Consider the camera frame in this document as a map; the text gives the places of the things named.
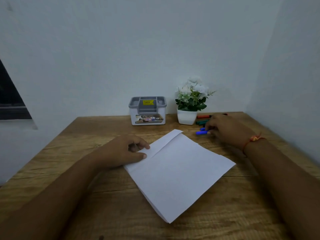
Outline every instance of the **hand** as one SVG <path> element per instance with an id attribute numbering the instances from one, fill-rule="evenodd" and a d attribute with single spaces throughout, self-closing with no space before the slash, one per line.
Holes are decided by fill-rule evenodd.
<path id="1" fill-rule="evenodd" d="M 135 135 L 122 135 L 114 138 L 85 157 L 93 160 L 99 168 L 113 168 L 120 165 L 135 163 L 146 158 L 145 153 L 136 152 L 139 149 L 149 149 L 150 145 Z"/>
<path id="2" fill-rule="evenodd" d="M 255 133 L 229 115 L 215 114 L 205 124 L 208 134 L 216 136 L 219 140 L 240 150 Z"/>

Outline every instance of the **white flower pot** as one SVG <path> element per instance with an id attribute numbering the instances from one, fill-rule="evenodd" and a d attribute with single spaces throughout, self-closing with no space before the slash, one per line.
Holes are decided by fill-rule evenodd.
<path id="1" fill-rule="evenodd" d="M 197 113 L 197 111 L 193 112 L 177 109 L 178 121 L 180 124 L 183 125 L 193 125 L 197 118 Z"/>

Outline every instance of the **bracelet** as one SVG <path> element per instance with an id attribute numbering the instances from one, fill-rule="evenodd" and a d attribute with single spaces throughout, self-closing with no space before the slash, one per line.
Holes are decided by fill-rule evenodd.
<path id="1" fill-rule="evenodd" d="M 247 142 L 243 145 L 242 153 L 243 153 L 245 156 L 247 156 L 247 155 L 245 154 L 245 148 L 246 148 L 246 146 L 249 144 L 249 142 L 251 142 L 251 141 L 258 141 L 258 140 L 260 140 L 260 139 L 265 139 L 265 137 L 261 137 L 261 132 L 260 132 L 259 135 L 250 137 L 249 141 L 247 141 Z"/>

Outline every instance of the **blue marker cap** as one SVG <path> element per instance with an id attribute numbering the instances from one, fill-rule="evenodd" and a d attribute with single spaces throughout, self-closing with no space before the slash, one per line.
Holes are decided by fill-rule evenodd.
<path id="1" fill-rule="evenodd" d="M 205 135 L 206 133 L 208 133 L 207 130 L 202 130 L 202 131 L 197 131 L 196 135 Z"/>

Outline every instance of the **wood grain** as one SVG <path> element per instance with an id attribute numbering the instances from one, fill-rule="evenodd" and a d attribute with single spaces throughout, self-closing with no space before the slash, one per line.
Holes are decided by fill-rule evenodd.
<path id="1" fill-rule="evenodd" d="M 303 153 L 245 113 L 231 116 L 262 132 L 272 144 L 311 175 L 320 170 Z M 236 165 L 172 224 L 152 209 L 124 168 L 102 172 L 66 226 L 62 239 L 291 239 L 268 191 L 238 150 L 210 136 L 196 136 L 198 125 L 181 125 L 176 114 L 165 125 L 132 126 L 129 116 L 79 117 L 0 189 L 0 221 L 19 209 L 81 157 L 121 134 L 149 143 L 173 129 Z"/>

